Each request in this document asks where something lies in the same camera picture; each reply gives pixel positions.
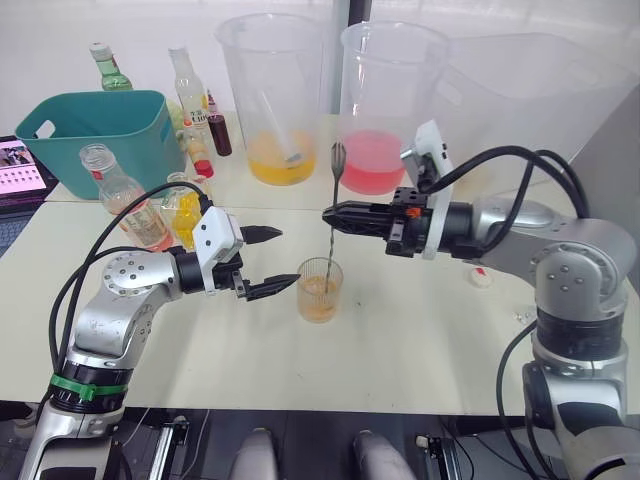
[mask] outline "robotic arm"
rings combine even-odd
[[[239,227],[232,215],[209,207],[194,229],[195,253],[177,247],[115,256],[97,295],[78,316],[63,371],[52,377],[53,395],[44,405],[20,480],[119,478],[120,452],[111,437],[155,313],[184,293],[232,289],[251,301],[293,284],[298,275],[251,285],[240,274],[242,245],[281,233]]]
[[[624,426],[623,281],[636,256],[633,238],[610,222],[525,202],[504,240],[479,254],[511,202],[451,203],[450,191],[420,193],[451,169],[433,122],[402,158],[416,188],[398,188],[390,205],[343,202],[323,219],[344,233],[383,238],[388,255],[431,259],[435,244],[531,284],[538,319],[535,361],[523,368],[527,417],[554,431],[571,479],[640,478],[640,432]]]

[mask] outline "bottle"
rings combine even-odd
[[[124,74],[120,72],[116,59],[109,45],[104,43],[92,43],[89,47],[93,59],[98,64],[98,70],[102,74],[102,89],[105,91],[113,90],[132,90],[133,85]]]
[[[227,155],[231,155],[231,141],[229,140],[229,132],[227,131],[227,122],[224,120],[224,115],[218,111],[216,102],[213,100],[209,90],[207,90],[207,99],[209,130],[211,130],[213,143],[218,155],[226,157]]]
[[[83,147],[80,160],[100,188],[100,200],[112,215],[119,214],[144,193],[140,184],[122,171],[115,156],[105,145]],[[162,251],[173,244],[171,232],[150,200],[145,200],[124,217],[120,228],[135,245],[152,251]]]
[[[209,150],[202,140],[200,131],[187,119],[184,120],[184,142],[198,175],[204,175],[207,178],[213,177]]]
[[[169,49],[169,56],[176,71],[176,91],[180,97],[185,120],[189,120],[200,132],[204,144],[213,158],[215,146],[207,122],[207,96],[202,82],[193,71],[186,48]]]
[[[167,182],[195,183],[182,172],[171,173]],[[165,195],[160,208],[162,216],[184,248],[193,250],[193,228],[202,218],[198,194],[186,187],[173,187]]]

